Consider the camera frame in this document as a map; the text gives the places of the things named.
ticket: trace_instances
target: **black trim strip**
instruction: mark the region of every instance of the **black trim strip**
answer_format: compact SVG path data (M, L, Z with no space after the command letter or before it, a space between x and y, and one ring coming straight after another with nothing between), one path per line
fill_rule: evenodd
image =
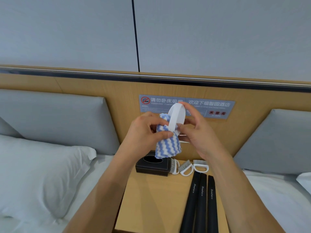
M141 83L160 83L202 87L219 87L219 88L236 88L268 91L286 91L286 92L305 92L311 93L311 84L298 83L270 83L254 82L241 80L224 80L209 78L189 78L157 75L140 75L140 74L114 74L114 73L97 73L86 71L69 71L69 70L44 70L31 68L1 67L0 73L4 74L21 74L35 76L50 76L61 78L85 78L99 79L110 81L141 82Z
M140 72L140 67L139 67L139 56L138 56L138 44L137 44L137 32L136 32L136 20L135 20L134 0L132 0L132 9L133 9L133 21L134 21L135 42L136 42L137 65L138 65L138 72Z

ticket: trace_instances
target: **hand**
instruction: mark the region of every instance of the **hand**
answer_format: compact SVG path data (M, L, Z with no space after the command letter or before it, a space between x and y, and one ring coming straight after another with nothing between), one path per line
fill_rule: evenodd
M156 126L169 125L169 122L159 116L147 112L132 121L125 139L119 147L119 151L137 162L151 149L155 148L158 141L173 136L172 132L161 131L156 133Z
M185 106L186 110L189 110L193 118L186 118L186 124L194 125L194 129L188 126L178 124L178 130L181 131L181 134L186 136L179 136L179 140L187 141L191 143L195 148L198 154L203 159L207 159L208 155L217 153L217 151L223 148L220 140L216 136L214 130L192 105L186 102L179 102Z

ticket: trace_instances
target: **gray cushion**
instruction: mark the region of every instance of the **gray cushion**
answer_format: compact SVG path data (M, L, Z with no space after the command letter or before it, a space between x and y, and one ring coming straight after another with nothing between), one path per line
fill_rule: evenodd
M119 141L102 97L0 89L0 117L29 140L115 154Z
M273 109L234 157L240 168L311 172L311 112Z
M0 134L5 136L12 136L16 138L23 138L14 128L12 128L6 121L0 117Z

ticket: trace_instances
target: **tissue box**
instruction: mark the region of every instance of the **tissue box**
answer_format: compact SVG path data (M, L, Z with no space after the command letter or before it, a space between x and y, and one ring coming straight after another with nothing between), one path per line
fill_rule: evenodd
M135 165L136 172L160 176L168 176L171 169L171 158L155 158L155 151L150 151L145 157L138 160Z

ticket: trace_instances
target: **blue and white striped cloth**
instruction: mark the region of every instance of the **blue and white striped cloth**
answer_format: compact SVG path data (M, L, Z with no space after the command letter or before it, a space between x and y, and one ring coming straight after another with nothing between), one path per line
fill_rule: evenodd
M160 117L162 119L165 119L166 121L169 122L170 116L168 114L160 114ZM156 127L156 132L161 132L161 131L168 131L169 126L167 125L157 125ZM156 145L155 149L155 157L160 159L160 158L168 158L168 157L173 157L176 156L181 152L181 147L180 147L180 142L178 139L178 136L176 133L168 139L164 139L162 141L159 141Z

